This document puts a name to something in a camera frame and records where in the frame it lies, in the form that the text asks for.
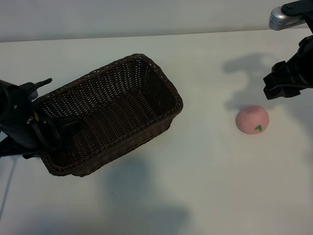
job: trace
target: basket rim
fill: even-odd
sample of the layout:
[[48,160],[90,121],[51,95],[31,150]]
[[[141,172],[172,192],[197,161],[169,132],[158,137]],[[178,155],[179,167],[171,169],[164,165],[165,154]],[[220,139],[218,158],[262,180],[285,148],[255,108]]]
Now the basket rim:
[[39,106],[43,101],[46,101],[46,99],[50,99],[52,100],[53,97],[56,97],[66,91],[68,91],[70,88],[72,87],[76,87],[78,85],[80,85],[81,83],[93,79],[93,77],[95,75],[99,75],[99,73],[105,73],[107,71],[110,71],[114,68],[116,68],[117,66],[119,66],[120,64],[124,64],[133,60],[141,60],[143,62],[148,63],[148,65],[150,65],[155,72],[157,72],[159,74],[159,76],[163,79],[163,81],[165,82],[166,87],[170,90],[170,92],[175,96],[175,101],[176,104],[174,106],[173,109],[167,111],[166,113],[158,116],[155,119],[152,119],[151,121],[139,126],[138,128],[134,129],[133,131],[124,134],[123,136],[121,136],[120,138],[103,145],[101,148],[97,149],[96,151],[94,151],[92,154],[90,154],[89,156],[82,158],[81,160],[71,163],[69,165],[66,166],[59,166],[56,165],[53,161],[52,161],[52,157],[50,156],[50,154],[46,151],[44,153],[42,153],[42,160],[44,162],[45,165],[49,166],[49,170],[56,170],[56,171],[74,171],[77,170],[85,165],[87,165],[91,160],[93,160],[94,158],[97,158],[99,155],[101,154],[105,154],[109,151],[111,151],[113,148],[121,145],[122,143],[126,143],[128,142],[130,139],[134,138],[136,135],[138,135],[139,132],[144,132],[146,130],[148,130],[149,128],[151,128],[151,126],[157,125],[159,123],[161,123],[162,121],[166,120],[166,119],[171,119],[174,118],[174,116],[176,116],[178,113],[181,112],[182,108],[183,108],[183,102],[182,99],[180,97],[180,95],[177,92],[177,89],[174,87],[173,83],[166,77],[166,75],[163,73],[162,69],[154,62],[152,61],[150,58],[148,58],[146,55],[144,54],[133,54],[130,56],[126,56],[125,58],[116,60],[106,66],[103,66],[99,69],[93,70],[89,73],[87,73],[86,75],[46,94],[41,96],[40,98],[38,98],[35,102],[36,106]]

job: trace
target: white surface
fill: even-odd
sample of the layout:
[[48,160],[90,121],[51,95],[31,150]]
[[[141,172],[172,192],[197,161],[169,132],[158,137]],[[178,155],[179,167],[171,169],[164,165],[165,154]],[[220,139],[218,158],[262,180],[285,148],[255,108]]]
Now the white surface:
[[[49,77],[52,91],[141,52],[184,101],[171,128],[90,176],[49,175],[41,160],[0,159],[3,235],[311,235],[313,91],[266,100],[263,77],[308,29],[0,44],[3,80]],[[240,107],[270,115],[248,136]]]
[[0,41],[267,29],[287,0],[1,0]]

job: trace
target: brown wicker basket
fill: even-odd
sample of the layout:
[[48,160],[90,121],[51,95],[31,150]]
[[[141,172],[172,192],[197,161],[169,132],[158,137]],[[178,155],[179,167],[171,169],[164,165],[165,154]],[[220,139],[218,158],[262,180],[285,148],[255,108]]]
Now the brown wicker basket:
[[89,175],[166,131],[183,103],[161,68],[135,54],[94,70],[35,101],[50,117],[76,115],[63,146],[44,152],[53,175]]

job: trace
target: black cable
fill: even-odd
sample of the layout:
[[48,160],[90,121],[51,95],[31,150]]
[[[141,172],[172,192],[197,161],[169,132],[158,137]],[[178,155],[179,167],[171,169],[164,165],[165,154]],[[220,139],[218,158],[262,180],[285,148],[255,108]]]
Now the black cable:
[[42,135],[39,126],[37,125],[36,121],[33,120],[30,122],[30,124],[32,125],[32,127],[34,128],[39,140],[43,143],[43,145],[48,149],[48,150],[57,150],[62,146],[62,140],[61,140],[61,136],[57,130],[57,128],[55,127],[55,125],[53,124],[53,122],[49,119],[49,118],[43,118],[47,124],[50,126],[51,128],[51,132],[53,133],[53,139],[55,139],[57,141],[56,146],[53,146],[51,143],[47,142],[44,138],[44,136]]

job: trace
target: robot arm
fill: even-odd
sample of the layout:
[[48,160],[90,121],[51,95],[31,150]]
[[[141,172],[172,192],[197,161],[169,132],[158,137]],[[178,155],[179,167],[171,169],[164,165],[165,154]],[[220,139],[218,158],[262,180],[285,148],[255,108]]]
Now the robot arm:
[[[307,23],[313,32],[313,0],[301,0],[275,8],[269,19],[269,27],[282,30]],[[293,97],[300,90],[313,88],[313,36],[299,43],[298,52],[288,61],[279,62],[272,73],[264,78],[267,99]]]

